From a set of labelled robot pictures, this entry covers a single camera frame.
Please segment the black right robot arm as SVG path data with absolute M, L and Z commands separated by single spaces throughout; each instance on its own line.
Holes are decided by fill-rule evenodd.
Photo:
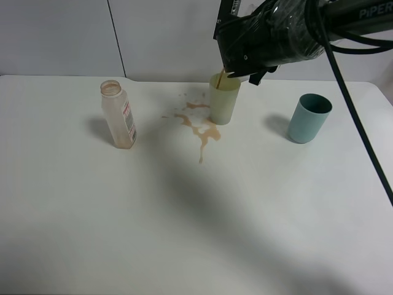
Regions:
M 248 76 L 254 85 L 280 65 L 317 58 L 326 43 L 347 39 L 366 46 L 330 46 L 349 55 L 392 49 L 392 41 L 368 37 L 392 29 L 392 1 L 263 1 L 243 17 L 240 4 L 221 1 L 213 38 L 229 76 Z

